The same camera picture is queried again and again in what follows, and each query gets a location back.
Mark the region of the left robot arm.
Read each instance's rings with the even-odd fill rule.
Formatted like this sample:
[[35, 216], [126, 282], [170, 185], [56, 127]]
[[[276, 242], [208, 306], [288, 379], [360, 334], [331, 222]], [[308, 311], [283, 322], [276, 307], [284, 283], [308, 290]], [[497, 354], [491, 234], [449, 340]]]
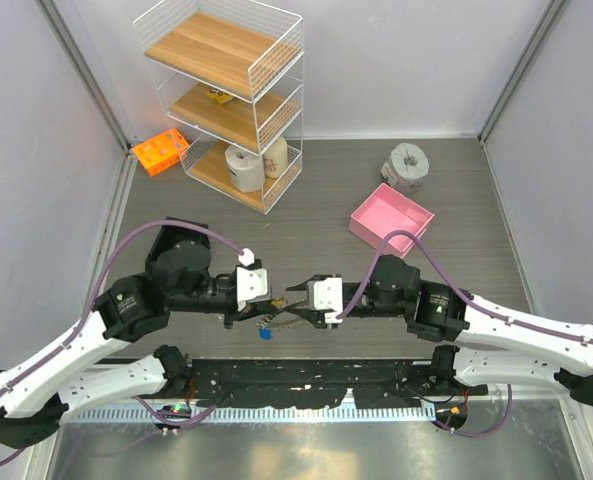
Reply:
[[228, 324], [273, 310], [269, 276], [246, 251], [230, 274], [211, 276], [204, 240], [151, 248], [144, 272], [121, 278], [73, 327], [20, 365], [0, 371], [0, 444], [23, 449], [54, 434], [76, 414], [143, 395], [176, 398], [191, 370], [174, 346], [97, 374], [87, 368], [165, 328], [172, 312], [218, 314]]

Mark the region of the blue tagged key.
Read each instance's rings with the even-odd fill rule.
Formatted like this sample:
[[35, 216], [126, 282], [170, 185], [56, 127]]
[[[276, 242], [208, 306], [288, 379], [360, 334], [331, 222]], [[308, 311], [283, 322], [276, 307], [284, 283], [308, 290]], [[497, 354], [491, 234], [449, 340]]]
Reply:
[[263, 340], [271, 340], [273, 338], [271, 330], [267, 328], [261, 328], [259, 330], [259, 336]]

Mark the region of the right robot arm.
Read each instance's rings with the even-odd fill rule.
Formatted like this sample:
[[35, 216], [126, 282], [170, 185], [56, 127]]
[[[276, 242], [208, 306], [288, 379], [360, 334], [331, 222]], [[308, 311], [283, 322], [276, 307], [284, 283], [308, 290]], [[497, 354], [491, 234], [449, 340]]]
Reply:
[[393, 255], [375, 260], [365, 283], [314, 275], [294, 288], [306, 301], [291, 313], [317, 328], [335, 328], [347, 317], [403, 319], [409, 333], [437, 345], [428, 380], [439, 393], [461, 385], [533, 385], [593, 407], [593, 323], [502, 307], [426, 281]]

